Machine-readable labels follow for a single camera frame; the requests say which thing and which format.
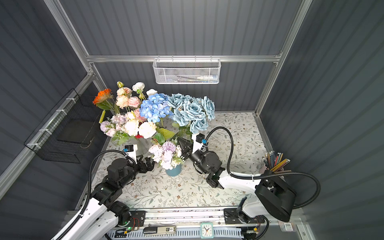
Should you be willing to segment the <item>light blue hydrangea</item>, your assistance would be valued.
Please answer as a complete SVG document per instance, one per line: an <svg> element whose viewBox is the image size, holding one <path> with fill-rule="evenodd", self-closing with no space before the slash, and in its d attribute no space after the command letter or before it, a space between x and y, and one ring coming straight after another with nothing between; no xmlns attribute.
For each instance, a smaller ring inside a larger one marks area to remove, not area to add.
<svg viewBox="0 0 384 240"><path fill-rule="evenodd" d="M209 121L215 119L215 103L207 96L194 98L190 95L173 94L168 98L171 119L178 125L179 137L192 137L206 131Z"/></svg>

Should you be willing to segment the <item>clear ribbed glass vase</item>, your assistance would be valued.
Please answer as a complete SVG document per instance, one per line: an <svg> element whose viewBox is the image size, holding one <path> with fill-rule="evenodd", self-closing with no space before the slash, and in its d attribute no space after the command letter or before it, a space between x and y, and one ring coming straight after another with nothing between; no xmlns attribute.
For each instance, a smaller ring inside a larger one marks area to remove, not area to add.
<svg viewBox="0 0 384 240"><path fill-rule="evenodd" d="M149 152L149 148L151 147L151 142L148 142L147 139L140 138L140 139L137 139L137 146L138 146L137 155L145 156Z"/></svg>

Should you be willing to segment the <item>dark blue hydrangea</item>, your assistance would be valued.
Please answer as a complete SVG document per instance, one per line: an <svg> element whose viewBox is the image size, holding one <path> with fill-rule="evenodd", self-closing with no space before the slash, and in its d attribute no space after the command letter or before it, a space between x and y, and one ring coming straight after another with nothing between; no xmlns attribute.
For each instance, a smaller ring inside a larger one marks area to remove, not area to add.
<svg viewBox="0 0 384 240"><path fill-rule="evenodd" d="M153 139L155 143L160 145L175 135L164 128L164 118L173 115L171 107L168 105L168 100L168 95L157 93L143 100L140 109L142 117L156 124L157 133L150 139Z"/></svg>

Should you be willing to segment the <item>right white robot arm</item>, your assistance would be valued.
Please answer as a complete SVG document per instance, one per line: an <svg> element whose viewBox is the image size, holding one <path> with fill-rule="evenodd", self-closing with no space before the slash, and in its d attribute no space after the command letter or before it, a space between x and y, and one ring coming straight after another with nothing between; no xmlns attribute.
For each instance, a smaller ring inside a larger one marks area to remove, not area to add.
<svg viewBox="0 0 384 240"><path fill-rule="evenodd" d="M219 156L208 150L208 140L211 135L220 130L214 128L208 135L197 134L191 141L178 137L177 142L181 146L183 159L193 162L196 171L205 174L206 182L212 188L235 189L246 192L238 208L237 217L242 223L248 223L251 219L265 214L270 214L282 222L289 222L292 211L300 209L314 202L321 192L320 181L311 174L303 172L273 172L265 170L262 174L245 175L230 170L230 164L234 153L234 139L229 133L231 148L227 160L227 166L222 166ZM283 177L304 176L313 180L316 184L314 194L301 204L296 203L297 193Z"/></svg>

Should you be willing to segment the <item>white peony flower stem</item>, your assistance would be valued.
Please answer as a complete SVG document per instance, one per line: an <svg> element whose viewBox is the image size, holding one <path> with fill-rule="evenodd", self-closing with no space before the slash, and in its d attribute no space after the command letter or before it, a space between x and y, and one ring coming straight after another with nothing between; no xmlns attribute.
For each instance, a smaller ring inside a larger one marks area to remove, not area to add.
<svg viewBox="0 0 384 240"><path fill-rule="evenodd" d="M135 119L133 113L128 112L125 114L128 118L127 123L125 124L125 132L128 133L129 136L135 137L136 135L143 136L144 139L152 138L157 133L157 126L153 122L140 122Z"/></svg>

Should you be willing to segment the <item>pink rose flower stem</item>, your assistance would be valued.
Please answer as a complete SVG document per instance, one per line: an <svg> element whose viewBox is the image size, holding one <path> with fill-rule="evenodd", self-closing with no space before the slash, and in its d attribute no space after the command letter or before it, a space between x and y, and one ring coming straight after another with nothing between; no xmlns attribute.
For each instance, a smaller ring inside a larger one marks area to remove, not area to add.
<svg viewBox="0 0 384 240"><path fill-rule="evenodd" d="M128 100L128 107L130 108L130 112L133 113L135 116L135 119L137 119L140 122L146 122L147 119L145 117L141 116L140 109L141 109L142 100L138 97L130 97Z"/></svg>

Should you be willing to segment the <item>white rose flower stem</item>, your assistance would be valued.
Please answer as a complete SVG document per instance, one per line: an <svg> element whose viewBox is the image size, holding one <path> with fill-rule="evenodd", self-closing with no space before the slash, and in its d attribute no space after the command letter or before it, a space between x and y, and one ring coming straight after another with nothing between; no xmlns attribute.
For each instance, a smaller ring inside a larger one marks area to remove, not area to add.
<svg viewBox="0 0 384 240"><path fill-rule="evenodd" d="M139 98L141 100L146 100L145 94L150 97L152 95L155 95L158 93L158 91L154 89L150 89L144 93L145 90L145 84L142 82L137 82L136 84L133 85L133 91L136 92L139 95Z"/></svg>

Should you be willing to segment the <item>cream rose flower spray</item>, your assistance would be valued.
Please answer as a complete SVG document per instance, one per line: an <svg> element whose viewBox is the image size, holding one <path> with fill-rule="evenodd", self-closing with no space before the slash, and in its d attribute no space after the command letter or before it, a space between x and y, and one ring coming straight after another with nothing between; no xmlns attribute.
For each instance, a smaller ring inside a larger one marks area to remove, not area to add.
<svg viewBox="0 0 384 240"><path fill-rule="evenodd" d="M117 97L116 97L116 105L120 109L127 108L128 101L130 97L132 96L132 90L128 87L125 87L125 85L122 82L117 82L118 90L117 90Z"/></svg>

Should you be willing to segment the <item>teal cylindrical vase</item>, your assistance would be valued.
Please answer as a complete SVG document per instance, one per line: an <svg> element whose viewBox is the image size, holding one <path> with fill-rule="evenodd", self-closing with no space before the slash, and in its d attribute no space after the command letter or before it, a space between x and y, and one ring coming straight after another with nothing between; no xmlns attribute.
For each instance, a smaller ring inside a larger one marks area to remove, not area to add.
<svg viewBox="0 0 384 240"><path fill-rule="evenodd" d="M170 177L178 176L182 171L182 165L177 165L176 167L166 170L166 174Z"/></svg>

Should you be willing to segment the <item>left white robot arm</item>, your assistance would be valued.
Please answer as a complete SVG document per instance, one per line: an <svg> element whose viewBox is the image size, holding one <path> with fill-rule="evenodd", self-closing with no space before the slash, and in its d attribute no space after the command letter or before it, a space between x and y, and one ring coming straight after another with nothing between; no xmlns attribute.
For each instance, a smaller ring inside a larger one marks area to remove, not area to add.
<svg viewBox="0 0 384 240"><path fill-rule="evenodd" d="M89 176L82 208L53 237L55 240L98 240L106 237L115 227L131 232L144 226L146 212L131 212L118 198L123 188L133 183L138 174L154 169L154 161L149 157L137 156L133 146L112 152L122 155L122 158L108 166L108 174L95 188L92 188L92 177Z"/></svg>

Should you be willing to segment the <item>orange gerbera flower stem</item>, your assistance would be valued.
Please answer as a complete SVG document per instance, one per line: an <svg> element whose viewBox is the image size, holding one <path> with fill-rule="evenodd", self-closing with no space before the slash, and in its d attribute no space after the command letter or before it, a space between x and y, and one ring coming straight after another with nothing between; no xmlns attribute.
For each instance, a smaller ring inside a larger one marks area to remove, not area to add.
<svg viewBox="0 0 384 240"><path fill-rule="evenodd" d="M93 104L102 110L111 111L114 115L120 113L111 89L98 92L98 95L93 100Z"/></svg>

